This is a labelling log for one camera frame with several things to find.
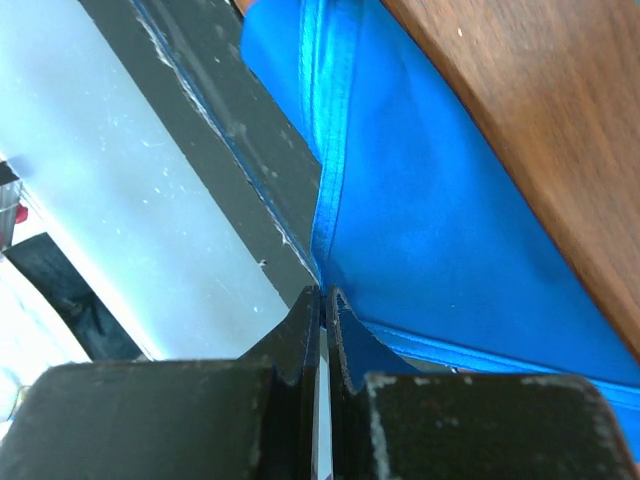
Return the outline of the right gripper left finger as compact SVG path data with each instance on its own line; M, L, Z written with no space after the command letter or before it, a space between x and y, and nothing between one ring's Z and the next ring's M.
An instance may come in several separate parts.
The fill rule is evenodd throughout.
M5 479L314 479L321 296L235 360L96 362L34 383Z

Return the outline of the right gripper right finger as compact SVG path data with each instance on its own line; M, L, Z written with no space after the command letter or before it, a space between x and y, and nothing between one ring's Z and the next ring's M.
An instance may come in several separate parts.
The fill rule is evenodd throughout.
M612 409L573 375L425 373L326 297L337 479L635 479Z

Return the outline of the blue cloth napkin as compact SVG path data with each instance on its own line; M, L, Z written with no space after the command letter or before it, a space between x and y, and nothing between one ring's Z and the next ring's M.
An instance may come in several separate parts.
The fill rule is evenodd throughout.
M252 1L241 55L321 165L320 284L401 355L587 377L637 452L638 363L391 13Z

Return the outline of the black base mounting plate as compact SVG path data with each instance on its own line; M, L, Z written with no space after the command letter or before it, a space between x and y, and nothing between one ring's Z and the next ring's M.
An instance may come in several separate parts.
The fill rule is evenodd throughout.
M286 304L315 281L320 168L241 59L231 1L84 9Z

